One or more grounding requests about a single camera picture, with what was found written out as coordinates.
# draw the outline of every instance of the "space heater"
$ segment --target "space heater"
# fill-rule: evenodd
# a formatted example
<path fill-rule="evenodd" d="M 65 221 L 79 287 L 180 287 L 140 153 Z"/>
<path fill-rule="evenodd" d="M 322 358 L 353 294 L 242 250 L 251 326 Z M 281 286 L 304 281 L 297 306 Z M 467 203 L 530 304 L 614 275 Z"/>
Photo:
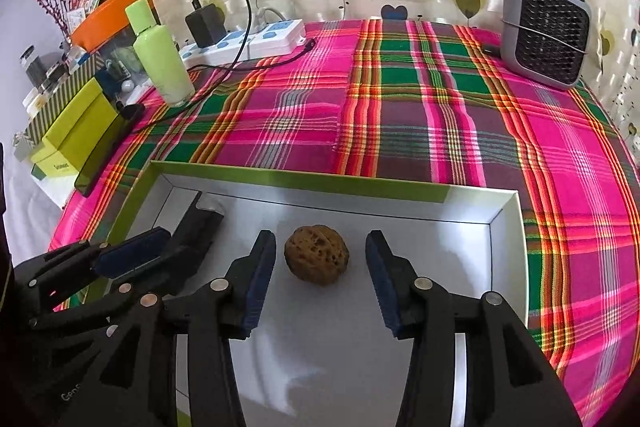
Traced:
<path fill-rule="evenodd" d="M 580 76 L 590 20 L 584 0 L 504 0 L 500 56 L 514 73 L 570 89 Z"/>

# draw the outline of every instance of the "striped box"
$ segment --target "striped box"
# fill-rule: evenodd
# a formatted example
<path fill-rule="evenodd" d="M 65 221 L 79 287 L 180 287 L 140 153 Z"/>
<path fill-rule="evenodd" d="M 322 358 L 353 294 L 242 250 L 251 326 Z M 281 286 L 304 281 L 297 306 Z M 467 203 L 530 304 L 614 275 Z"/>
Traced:
<path fill-rule="evenodd" d="M 24 131 L 26 137 L 34 145 L 42 141 L 42 137 L 49 130 L 51 124 L 56 121 L 56 118 L 60 116 L 66 105 L 84 87 L 84 84 L 89 82 L 95 73 L 104 66 L 104 59 L 100 54 L 95 53 L 74 71 L 74 74 L 66 79 L 63 84 L 58 86 Z"/>

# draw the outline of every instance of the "power strip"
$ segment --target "power strip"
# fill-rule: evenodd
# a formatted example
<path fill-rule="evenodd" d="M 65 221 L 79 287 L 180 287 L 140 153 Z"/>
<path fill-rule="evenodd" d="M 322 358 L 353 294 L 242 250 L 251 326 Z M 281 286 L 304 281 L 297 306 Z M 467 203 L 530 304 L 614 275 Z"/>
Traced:
<path fill-rule="evenodd" d="M 180 57 L 187 69 L 206 64 L 219 66 L 233 62 L 244 39 L 244 30 L 229 33 L 218 44 L 200 49 L 189 44 L 180 50 Z M 240 60 L 289 55 L 297 46 L 305 43 L 305 24 L 302 19 L 282 21 L 268 25 L 261 32 L 249 35 Z"/>

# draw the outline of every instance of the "bottle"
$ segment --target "bottle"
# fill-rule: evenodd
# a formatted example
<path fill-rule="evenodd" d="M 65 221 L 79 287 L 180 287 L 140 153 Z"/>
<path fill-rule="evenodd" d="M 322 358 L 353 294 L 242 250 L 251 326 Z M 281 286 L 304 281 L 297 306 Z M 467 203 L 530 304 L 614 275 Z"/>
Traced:
<path fill-rule="evenodd" d="M 180 107 L 195 93 L 174 40 L 166 26 L 156 23 L 147 0 L 125 8 L 131 28 L 138 37 L 133 49 L 151 82 L 169 107 Z"/>

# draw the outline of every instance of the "silver screw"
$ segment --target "silver screw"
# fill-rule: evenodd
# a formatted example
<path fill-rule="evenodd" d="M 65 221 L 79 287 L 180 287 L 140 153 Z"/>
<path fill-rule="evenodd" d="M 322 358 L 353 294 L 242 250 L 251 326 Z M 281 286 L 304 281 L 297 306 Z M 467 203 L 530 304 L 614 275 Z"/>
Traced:
<path fill-rule="evenodd" d="M 492 304 L 494 306 L 502 304 L 502 295 L 500 295 L 499 293 L 489 292 L 484 296 L 484 298 L 489 304 Z"/>
<path fill-rule="evenodd" d="M 140 304 L 145 308 L 149 308 L 158 302 L 158 296 L 153 293 L 148 293 L 140 299 Z"/>
<path fill-rule="evenodd" d="M 418 277 L 418 279 L 414 281 L 414 285 L 418 290 L 430 290 L 433 288 L 433 281 L 427 277 Z"/>
<path fill-rule="evenodd" d="M 213 279 L 209 286 L 214 292 L 222 292 L 222 290 L 229 288 L 229 281 L 226 279 Z"/>

